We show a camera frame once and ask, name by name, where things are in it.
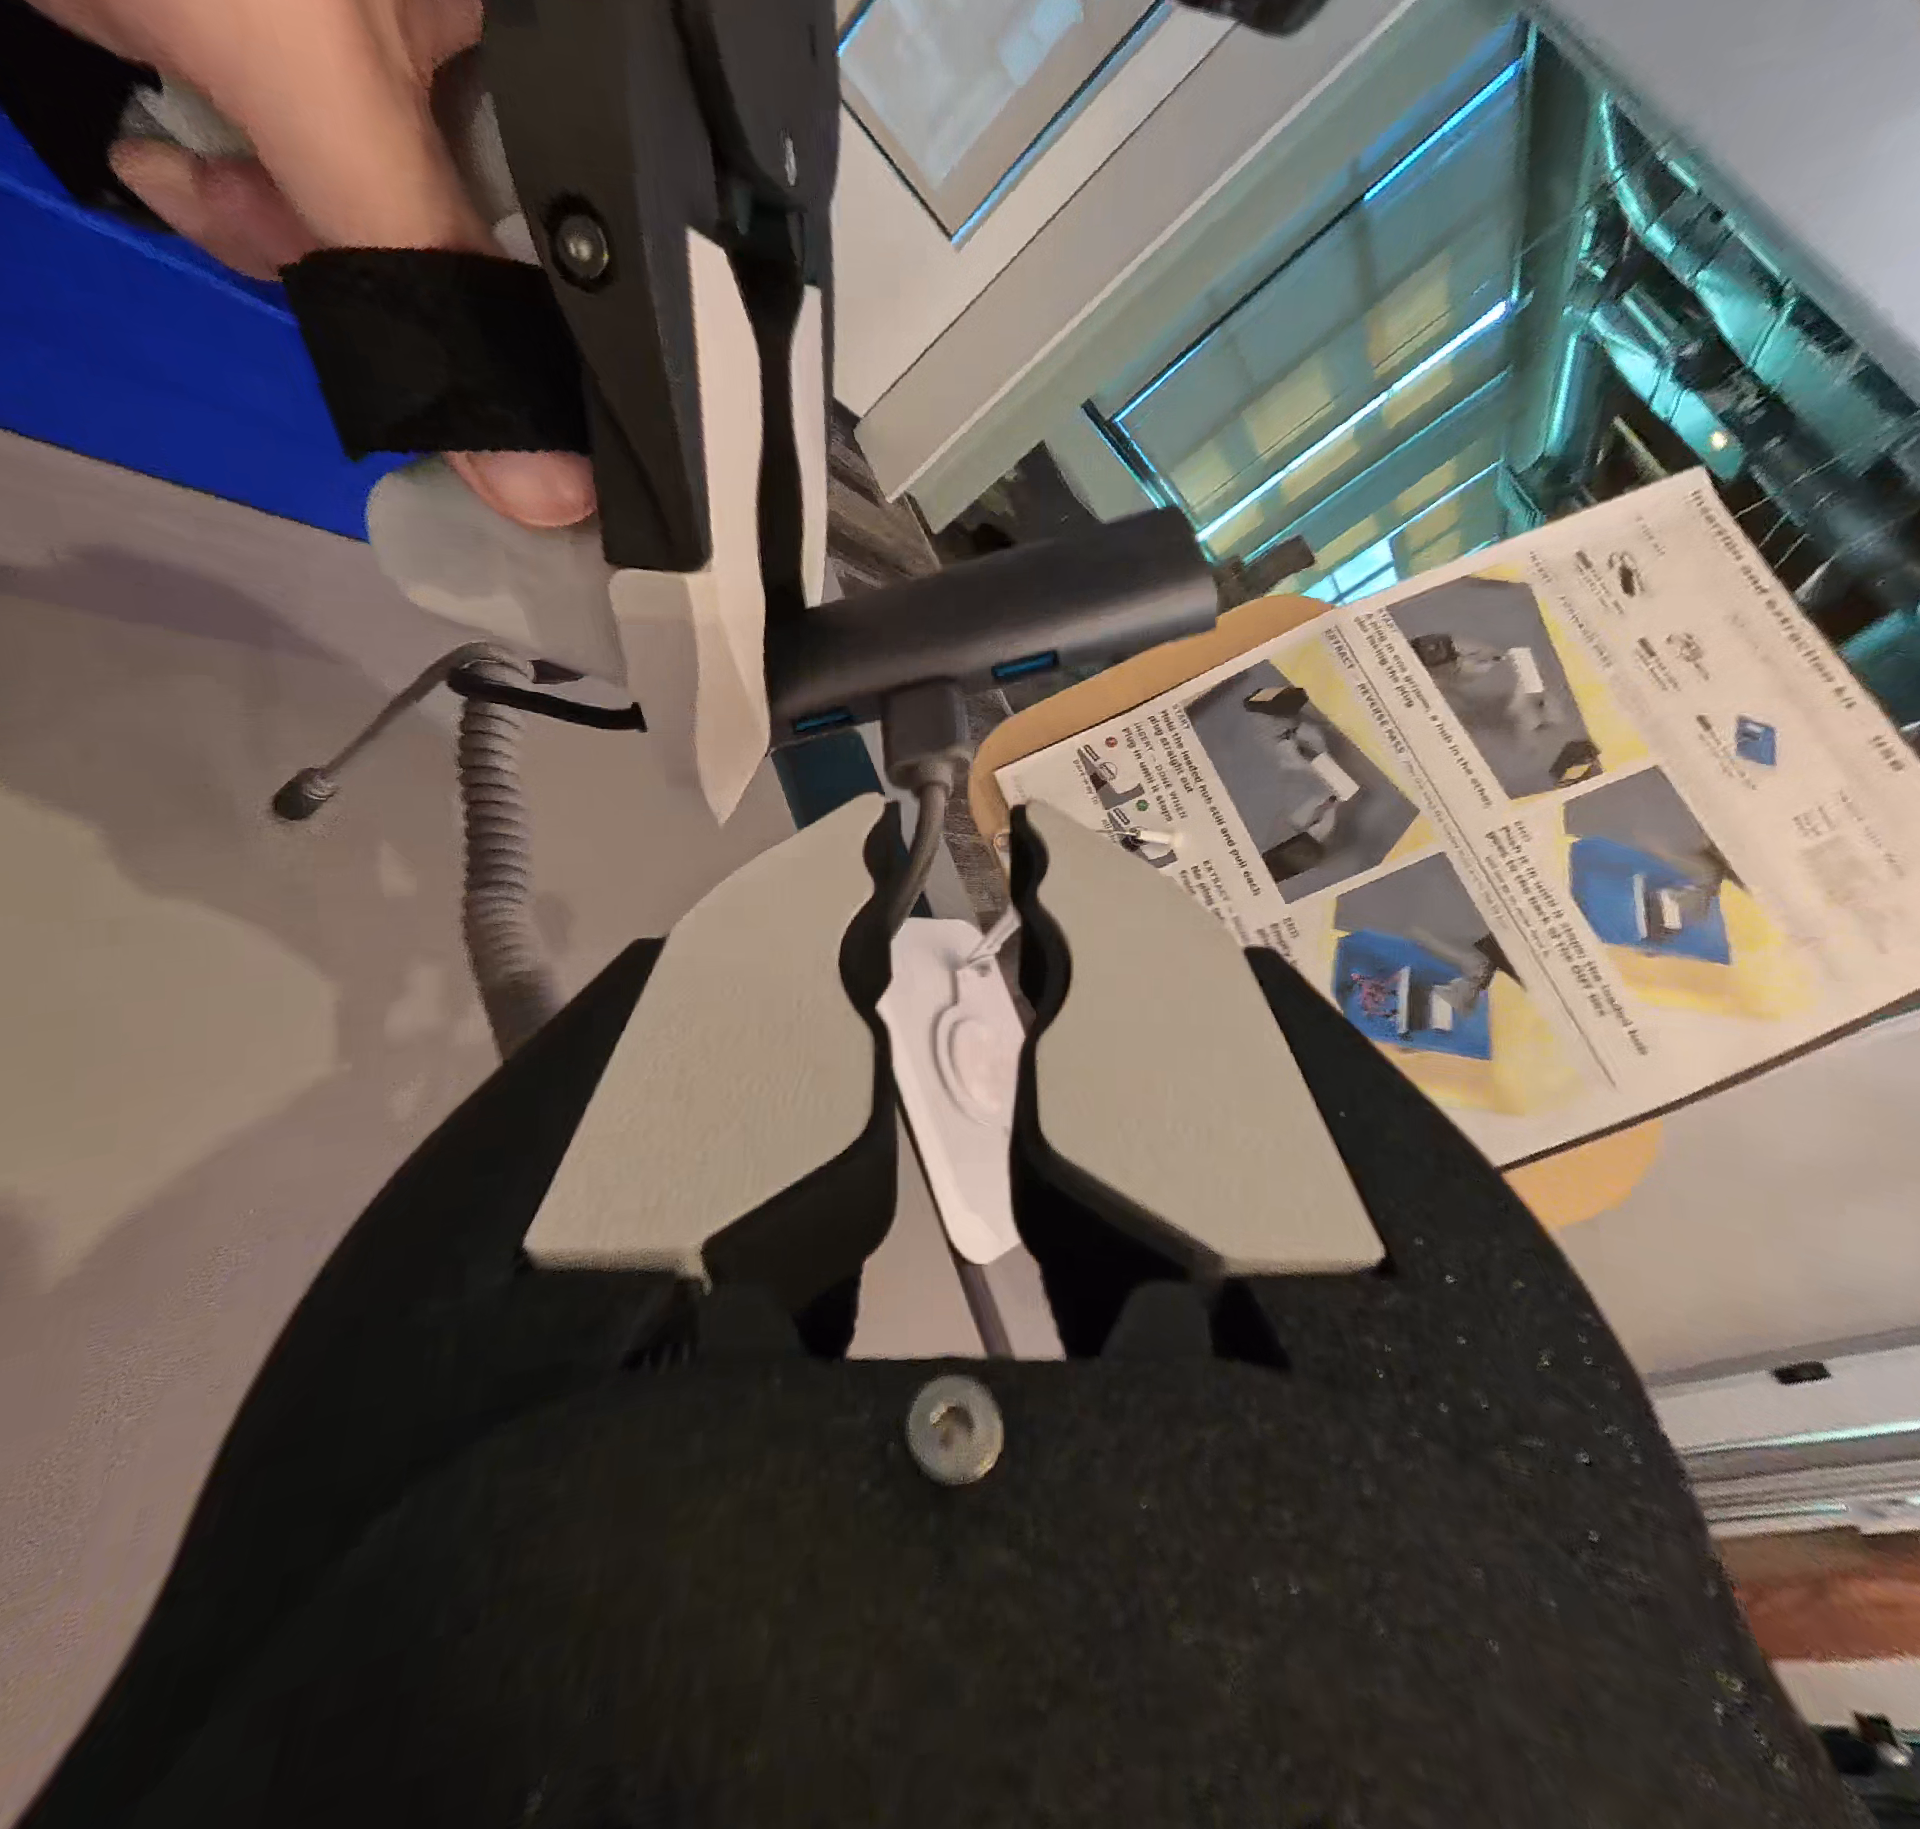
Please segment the large gridded window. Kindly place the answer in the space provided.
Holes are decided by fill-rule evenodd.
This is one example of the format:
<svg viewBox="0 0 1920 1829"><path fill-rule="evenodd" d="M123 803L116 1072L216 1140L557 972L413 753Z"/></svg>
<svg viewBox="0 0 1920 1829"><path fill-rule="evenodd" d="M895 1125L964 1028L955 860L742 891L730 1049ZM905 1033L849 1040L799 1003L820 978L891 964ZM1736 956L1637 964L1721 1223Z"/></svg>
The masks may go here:
<svg viewBox="0 0 1920 1829"><path fill-rule="evenodd" d="M964 242L1168 0L838 0L842 108Z"/></svg>

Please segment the silver ventilation duct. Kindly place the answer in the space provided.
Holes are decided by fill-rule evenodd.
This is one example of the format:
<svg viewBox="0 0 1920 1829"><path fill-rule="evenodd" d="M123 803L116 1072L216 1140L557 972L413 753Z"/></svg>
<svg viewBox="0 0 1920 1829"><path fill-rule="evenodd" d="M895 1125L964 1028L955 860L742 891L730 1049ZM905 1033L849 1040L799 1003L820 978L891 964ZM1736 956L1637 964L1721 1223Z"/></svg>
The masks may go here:
<svg viewBox="0 0 1920 1829"><path fill-rule="evenodd" d="M1788 276L1743 220L1599 95L1596 216L1621 253L1586 327L1663 422L1700 431L1719 477L1746 475L1813 535L1916 532L1916 396Z"/></svg>

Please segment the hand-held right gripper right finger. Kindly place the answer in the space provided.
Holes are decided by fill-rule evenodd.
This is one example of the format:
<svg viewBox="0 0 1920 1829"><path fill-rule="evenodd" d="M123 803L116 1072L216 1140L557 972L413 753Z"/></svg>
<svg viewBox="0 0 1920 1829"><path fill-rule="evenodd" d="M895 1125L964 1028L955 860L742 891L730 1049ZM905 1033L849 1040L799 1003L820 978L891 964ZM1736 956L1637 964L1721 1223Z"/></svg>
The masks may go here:
<svg viewBox="0 0 1920 1829"><path fill-rule="evenodd" d="M1224 1279L1382 1265L1321 1107L1239 941L1051 803L1017 809L1023 934L1064 949L1037 1030L1039 1138L1120 1219Z"/></svg>

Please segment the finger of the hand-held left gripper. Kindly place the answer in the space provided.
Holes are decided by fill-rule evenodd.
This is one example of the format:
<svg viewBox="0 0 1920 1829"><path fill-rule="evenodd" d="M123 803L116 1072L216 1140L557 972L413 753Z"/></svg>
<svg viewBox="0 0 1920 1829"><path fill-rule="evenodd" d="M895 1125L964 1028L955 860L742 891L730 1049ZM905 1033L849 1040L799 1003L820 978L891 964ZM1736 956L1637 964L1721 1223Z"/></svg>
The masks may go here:
<svg viewBox="0 0 1920 1829"><path fill-rule="evenodd" d="M816 283L783 283L778 302L785 321L778 381L786 389L785 416L778 418L785 449L778 469L778 610L803 612L824 599L832 329Z"/></svg>
<svg viewBox="0 0 1920 1829"><path fill-rule="evenodd" d="M701 423L708 558L691 574L622 569L609 598L625 679L659 743L666 775L732 818L769 736L759 477L762 373L726 250L686 234L692 381Z"/></svg>

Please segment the dark grey usb hub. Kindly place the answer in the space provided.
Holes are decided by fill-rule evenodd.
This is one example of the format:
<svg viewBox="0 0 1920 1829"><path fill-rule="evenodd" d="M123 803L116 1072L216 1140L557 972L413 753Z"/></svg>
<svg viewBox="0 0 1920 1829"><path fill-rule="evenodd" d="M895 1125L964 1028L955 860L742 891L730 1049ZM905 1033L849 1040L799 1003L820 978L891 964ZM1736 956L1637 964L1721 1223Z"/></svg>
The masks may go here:
<svg viewBox="0 0 1920 1829"><path fill-rule="evenodd" d="M1218 616L1212 566L1186 517L1092 521L769 626L769 747L876 722L902 690L980 692L1112 664L1208 633Z"/></svg>

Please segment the printed instruction sheet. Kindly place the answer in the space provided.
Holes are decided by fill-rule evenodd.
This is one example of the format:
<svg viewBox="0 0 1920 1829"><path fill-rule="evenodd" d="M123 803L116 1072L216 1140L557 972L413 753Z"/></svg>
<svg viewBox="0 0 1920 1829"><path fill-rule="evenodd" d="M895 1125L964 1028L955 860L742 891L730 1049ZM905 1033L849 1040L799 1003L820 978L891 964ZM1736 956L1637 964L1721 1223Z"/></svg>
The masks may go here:
<svg viewBox="0 0 1920 1829"><path fill-rule="evenodd" d="M1497 1166L1916 998L1916 753L1701 469L1102 675L993 764Z"/></svg>

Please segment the narrow side window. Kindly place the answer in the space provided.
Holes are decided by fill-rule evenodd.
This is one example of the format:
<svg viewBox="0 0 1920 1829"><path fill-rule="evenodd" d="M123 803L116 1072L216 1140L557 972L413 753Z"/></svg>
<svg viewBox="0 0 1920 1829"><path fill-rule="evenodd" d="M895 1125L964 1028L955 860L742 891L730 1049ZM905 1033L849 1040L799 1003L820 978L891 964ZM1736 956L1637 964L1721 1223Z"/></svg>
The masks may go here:
<svg viewBox="0 0 1920 1829"><path fill-rule="evenodd" d="M1338 607L1507 533L1533 56L1496 18L1292 253L1084 405L1228 599Z"/></svg>

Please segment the white stand with wooden board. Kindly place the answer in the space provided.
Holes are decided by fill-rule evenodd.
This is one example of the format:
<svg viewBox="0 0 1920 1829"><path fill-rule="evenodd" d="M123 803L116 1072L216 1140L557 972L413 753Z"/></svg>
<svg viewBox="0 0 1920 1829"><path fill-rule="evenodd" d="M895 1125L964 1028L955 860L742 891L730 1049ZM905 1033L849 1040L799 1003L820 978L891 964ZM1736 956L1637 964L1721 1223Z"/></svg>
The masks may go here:
<svg viewBox="0 0 1920 1829"><path fill-rule="evenodd" d="M1212 665L1247 657L1331 610L1295 594L1249 599L1226 610L1207 633L1122 660L1029 709L1003 710L973 731L973 759L955 792L963 814L993 842L1004 825L998 769L1076 738ZM987 1140L1009 1132L1012 1109L1003 1105L994 1118L974 1119L964 1100L949 1097L940 1069L942 1035L953 1015L983 1021L996 1049L1017 1049L1017 1018L993 949L989 934L973 920L909 924L880 1001L880 1020L894 1035L909 1151L926 1181L935 1232L964 1279L1019 1257L1008 1166L987 1160ZM1659 1119L1639 1122L1509 1168L1505 1178L1546 1227L1566 1230L1627 1202L1659 1154L1660 1134Z"/></svg>

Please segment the person's left hand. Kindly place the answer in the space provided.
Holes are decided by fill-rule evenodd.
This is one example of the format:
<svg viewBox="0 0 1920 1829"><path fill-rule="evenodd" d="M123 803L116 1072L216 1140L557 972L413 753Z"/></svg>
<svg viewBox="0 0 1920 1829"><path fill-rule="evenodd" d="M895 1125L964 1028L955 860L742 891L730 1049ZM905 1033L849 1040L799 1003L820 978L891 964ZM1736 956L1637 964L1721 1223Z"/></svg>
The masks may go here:
<svg viewBox="0 0 1920 1829"><path fill-rule="evenodd" d="M202 97L246 156L136 136L110 166L229 270L272 281L322 249L496 254L434 123L438 71L483 0L25 0Z"/></svg>

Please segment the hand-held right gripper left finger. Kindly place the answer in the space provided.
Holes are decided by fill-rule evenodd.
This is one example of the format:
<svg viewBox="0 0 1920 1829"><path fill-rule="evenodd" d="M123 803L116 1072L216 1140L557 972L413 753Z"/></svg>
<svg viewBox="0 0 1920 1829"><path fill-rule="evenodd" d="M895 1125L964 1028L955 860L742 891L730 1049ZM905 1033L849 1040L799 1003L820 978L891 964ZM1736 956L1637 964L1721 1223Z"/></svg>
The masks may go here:
<svg viewBox="0 0 1920 1829"><path fill-rule="evenodd" d="M884 1061L841 952L894 816L852 798L676 924L526 1232L533 1265L708 1281L711 1241L865 1132Z"/></svg>

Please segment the blue plastic bin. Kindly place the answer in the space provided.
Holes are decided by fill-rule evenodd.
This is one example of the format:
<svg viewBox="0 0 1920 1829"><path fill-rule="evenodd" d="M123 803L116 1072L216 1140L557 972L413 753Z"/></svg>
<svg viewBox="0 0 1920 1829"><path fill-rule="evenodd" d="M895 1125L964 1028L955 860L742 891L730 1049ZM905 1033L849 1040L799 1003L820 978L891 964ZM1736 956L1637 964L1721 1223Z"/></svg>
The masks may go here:
<svg viewBox="0 0 1920 1829"><path fill-rule="evenodd" d="M11 123L3 427L350 540L407 462L346 452L280 290L81 207Z"/></svg>

